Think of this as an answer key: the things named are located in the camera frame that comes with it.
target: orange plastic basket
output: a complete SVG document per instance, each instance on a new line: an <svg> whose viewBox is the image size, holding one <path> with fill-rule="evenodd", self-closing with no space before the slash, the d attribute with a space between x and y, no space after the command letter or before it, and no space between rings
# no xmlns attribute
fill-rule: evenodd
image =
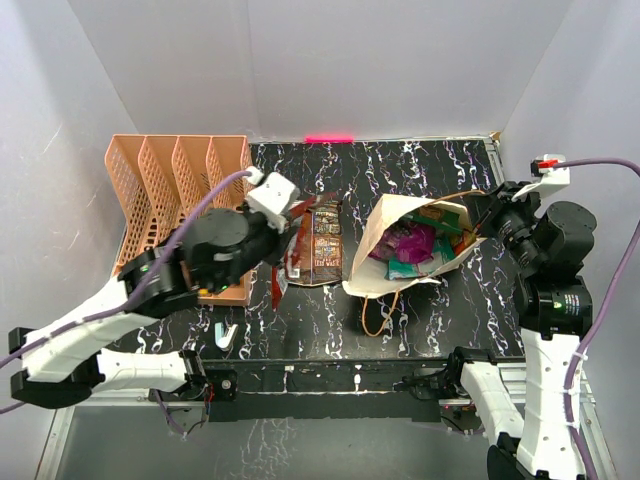
<svg viewBox="0 0 640 480"><path fill-rule="evenodd" d="M244 136L115 135L105 157L107 170L127 222L114 274L136 255L163 241L226 176L251 166ZM250 184L234 182L212 207L234 208ZM251 272L220 295L200 303L246 306Z"/></svg>

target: marble tabletop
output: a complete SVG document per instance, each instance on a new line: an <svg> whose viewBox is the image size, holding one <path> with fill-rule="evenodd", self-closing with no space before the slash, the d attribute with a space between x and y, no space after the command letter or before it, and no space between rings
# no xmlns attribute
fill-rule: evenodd
<svg viewBox="0 0 640 480"><path fill-rule="evenodd" d="M497 186L483 140L421 140L346 144L252 145L253 162L277 171L302 197L336 191L343 200L345 278L366 219L383 193L439 197ZM378 359L446 357L456 346L489 348L497 356L522 355L512 302L515 264L488 239L440 285L416 285L401 293L393 322L379 337L365 336L363 301L341 285L290 286L271 309L270 267L252 278L250 305L199 307L177 312L132 332L111 348L138 353L195 349L208 359ZM381 325L393 295L369 301L370 330ZM215 346L214 324L236 323L230 352Z"/></svg>

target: gray floor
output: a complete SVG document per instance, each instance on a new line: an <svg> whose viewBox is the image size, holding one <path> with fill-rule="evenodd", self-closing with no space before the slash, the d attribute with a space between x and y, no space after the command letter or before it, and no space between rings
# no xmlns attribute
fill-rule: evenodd
<svg viewBox="0 0 640 480"><path fill-rule="evenodd" d="M434 426L251 420L209 423L183 442L153 407L77 408L57 480L486 479L487 441Z"/></svg>

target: paper bag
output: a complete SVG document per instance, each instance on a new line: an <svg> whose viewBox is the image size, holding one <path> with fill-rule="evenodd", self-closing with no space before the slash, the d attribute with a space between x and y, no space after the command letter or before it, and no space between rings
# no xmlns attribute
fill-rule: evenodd
<svg viewBox="0 0 640 480"><path fill-rule="evenodd" d="M382 198L378 200L378 203L367 219L362 240L353 259L349 279L342 282L347 294L367 299L378 298L388 293L396 292L397 294L417 283L440 283L433 277L457 268L458 265L471 254L471 251L484 240L483 238L477 238L476 241L462 251L460 255L442 265L428 277L387 280L385 278L388 270L387 264L370 258L368 256L369 253L371 253L377 245L384 231L400 217L429 204L437 205L438 208L458 213L460 215L460 227L471 230L467 209L457 203L404 195L382 195Z"/></svg>

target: purple package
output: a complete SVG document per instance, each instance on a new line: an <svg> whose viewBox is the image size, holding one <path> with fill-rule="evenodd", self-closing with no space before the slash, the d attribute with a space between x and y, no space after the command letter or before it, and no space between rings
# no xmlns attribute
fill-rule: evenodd
<svg viewBox="0 0 640 480"><path fill-rule="evenodd" d="M422 263L432 258L436 229L415 222L398 222L387 228L369 253L376 260L389 261L394 256L402 263Z"/></svg>

